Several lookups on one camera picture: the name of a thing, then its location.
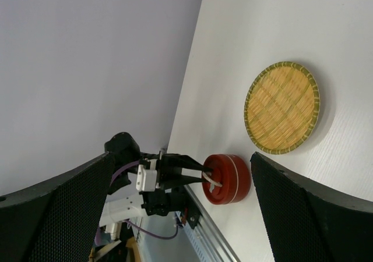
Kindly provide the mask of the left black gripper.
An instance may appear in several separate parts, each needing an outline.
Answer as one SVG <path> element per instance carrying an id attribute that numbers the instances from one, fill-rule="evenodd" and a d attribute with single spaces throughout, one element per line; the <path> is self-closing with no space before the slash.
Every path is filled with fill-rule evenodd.
<path id="1" fill-rule="evenodd" d="M 157 159 L 157 186 L 153 192 L 141 192 L 143 204 L 141 207 L 148 216 L 166 216 L 170 212 L 178 211 L 186 201 L 186 196 L 180 186 L 194 183 L 203 183 L 203 178 L 182 175 L 182 169 L 191 169 L 204 173 L 211 173 L 213 169 L 198 163 L 188 155 L 178 154 L 175 156 L 176 165 L 170 166 L 166 163 L 166 157 L 153 155 L 143 157 L 141 160 Z"/>

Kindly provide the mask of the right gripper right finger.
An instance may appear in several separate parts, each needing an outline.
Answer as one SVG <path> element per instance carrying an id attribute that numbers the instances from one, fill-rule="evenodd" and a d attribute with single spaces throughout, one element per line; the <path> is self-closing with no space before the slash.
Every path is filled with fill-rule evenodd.
<path id="1" fill-rule="evenodd" d="M 275 261 L 372 261 L 372 202 L 259 152 L 251 172 Z"/>

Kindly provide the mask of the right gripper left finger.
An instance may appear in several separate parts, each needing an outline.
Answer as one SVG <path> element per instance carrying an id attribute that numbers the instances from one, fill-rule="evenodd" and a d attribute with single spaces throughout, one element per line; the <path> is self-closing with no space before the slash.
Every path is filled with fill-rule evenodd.
<path id="1" fill-rule="evenodd" d="M 105 153 L 2 195 L 1 261 L 88 261 L 113 172 Z"/>

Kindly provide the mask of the aluminium mounting rail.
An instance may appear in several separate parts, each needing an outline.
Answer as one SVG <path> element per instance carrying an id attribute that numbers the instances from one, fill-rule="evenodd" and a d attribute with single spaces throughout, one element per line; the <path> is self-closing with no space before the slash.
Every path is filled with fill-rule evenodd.
<path id="1" fill-rule="evenodd" d="M 239 262 L 238 256 L 213 222 L 206 209 L 189 186 L 185 190 L 200 209 L 201 216 L 198 226 L 192 230 L 188 225 L 184 231 L 199 259 L 199 261 L 229 261 Z"/>

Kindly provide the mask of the left black base bracket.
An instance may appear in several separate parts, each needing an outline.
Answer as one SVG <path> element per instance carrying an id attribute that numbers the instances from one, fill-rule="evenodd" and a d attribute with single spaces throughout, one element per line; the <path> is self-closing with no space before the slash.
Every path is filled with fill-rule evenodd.
<path id="1" fill-rule="evenodd" d="M 192 199 L 186 199 L 184 205 L 177 211 L 177 217 L 183 227 L 187 225 L 194 230 L 198 224 L 200 216 L 202 215 L 200 209 Z"/>

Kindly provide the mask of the woven bamboo plate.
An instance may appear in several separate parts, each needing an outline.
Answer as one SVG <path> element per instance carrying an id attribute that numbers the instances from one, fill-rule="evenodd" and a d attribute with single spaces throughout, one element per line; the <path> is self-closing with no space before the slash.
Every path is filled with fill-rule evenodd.
<path id="1" fill-rule="evenodd" d="M 271 64 L 257 75 L 245 99 L 248 136 L 266 153 L 289 153 L 312 134 L 320 104 L 318 85 L 306 67 L 290 61 Z"/>

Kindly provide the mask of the red round lid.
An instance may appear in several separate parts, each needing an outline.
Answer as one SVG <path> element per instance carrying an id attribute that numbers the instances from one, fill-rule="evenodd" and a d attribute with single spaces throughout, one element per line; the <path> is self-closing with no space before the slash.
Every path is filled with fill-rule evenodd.
<path id="1" fill-rule="evenodd" d="M 245 199 L 251 188 L 251 175 L 245 161 L 234 154 L 214 154 L 204 166 L 212 169 L 205 176 L 202 189 L 214 205 L 237 203 Z"/>

